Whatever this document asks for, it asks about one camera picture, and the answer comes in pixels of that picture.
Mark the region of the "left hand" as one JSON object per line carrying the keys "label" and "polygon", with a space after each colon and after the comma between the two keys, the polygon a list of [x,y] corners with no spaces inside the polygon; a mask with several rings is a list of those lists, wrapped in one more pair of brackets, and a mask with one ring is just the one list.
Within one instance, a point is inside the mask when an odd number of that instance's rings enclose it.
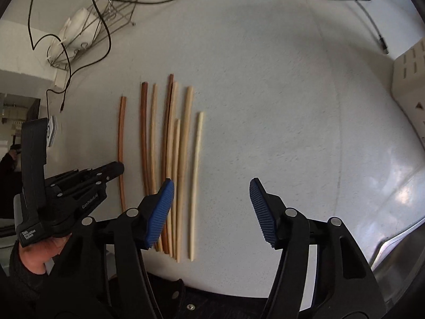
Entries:
{"label": "left hand", "polygon": [[61,253],[70,237],[48,238],[27,247],[19,244],[19,258],[31,273],[43,275],[46,273],[45,264]]}

